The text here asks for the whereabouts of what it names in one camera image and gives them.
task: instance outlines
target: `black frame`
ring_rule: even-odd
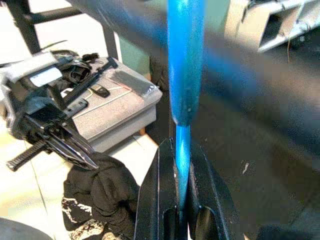
[[[41,50],[35,29],[36,24],[82,14],[80,10],[73,6],[32,13],[30,12],[28,0],[6,0],[5,2],[14,18],[15,25],[19,28],[24,41],[32,54],[38,53]],[[109,57],[118,59],[114,32],[105,25],[102,26],[102,29]]]

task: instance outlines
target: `blue metal rod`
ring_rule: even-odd
[[[178,170],[179,207],[183,210],[186,202],[190,166],[190,126],[176,126],[175,163]]]
[[[172,117],[177,125],[175,162],[182,225],[190,166],[190,125],[201,89],[204,14],[205,0],[168,0],[169,89]]]

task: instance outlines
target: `black fabric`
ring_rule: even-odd
[[[119,239],[132,239],[139,186],[120,161],[103,153],[95,153],[93,160],[99,166],[98,170],[73,166],[64,182],[65,228],[79,232],[79,228],[85,226],[82,228],[87,230],[97,228],[96,233],[99,233],[98,228],[102,229],[100,234],[81,239],[100,240],[109,232]]]

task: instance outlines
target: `tile floor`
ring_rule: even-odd
[[[56,240],[69,239],[65,230],[61,198],[63,182],[71,168],[55,153],[42,152],[17,172],[5,162],[27,149],[22,140],[10,136],[0,121],[0,217],[14,220],[43,231]],[[134,135],[110,153],[123,162],[140,185],[148,171],[157,145],[147,135]]]

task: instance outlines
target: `label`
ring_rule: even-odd
[[[40,72],[37,75],[30,77],[30,81],[37,87],[51,83],[62,77],[62,73],[56,67],[51,67],[46,71]]]

